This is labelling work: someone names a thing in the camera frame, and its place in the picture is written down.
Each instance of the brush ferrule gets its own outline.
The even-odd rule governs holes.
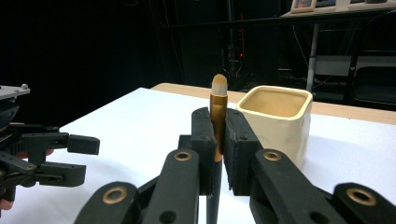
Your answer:
[[[222,160],[227,102],[227,95],[210,94],[210,119],[212,120],[216,140],[218,141],[215,161]]]

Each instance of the white table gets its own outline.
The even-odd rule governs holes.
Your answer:
[[[93,193],[113,181],[140,187],[157,176],[178,137],[191,133],[191,112],[209,106],[202,98],[138,89],[64,127],[63,132],[101,140],[99,156],[56,150],[48,161],[88,165],[76,188],[17,188],[16,202],[2,224],[69,224]],[[396,125],[312,115],[303,173],[317,187],[356,182],[396,203]],[[254,223],[248,197],[234,197],[223,171],[219,223]],[[205,223],[205,200],[199,222]]]

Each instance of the cream ceramic container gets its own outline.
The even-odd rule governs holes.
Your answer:
[[[312,94],[276,86],[259,86],[236,105],[264,148],[285,153],[301,169],[309,136]]]

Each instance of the paintbrush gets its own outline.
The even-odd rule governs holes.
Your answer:
[[[217,223],[219,212],[219,196],[221,189],[222,152],[225,132],[225,116],[227,112],[227,78],[217,74],[213,78],[210,93],[210,119],[218,142],[216,146],[215,165],[213,173],[213,190],[206,197],[206,223]]]

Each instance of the chair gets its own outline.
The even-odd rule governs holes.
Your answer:
[[[343,103],[396,111],[396,10],[373,18],[357,37],[346,79]],[[367,66],[356,70],[359,56],[369,53],[394,57],[394,66]]]

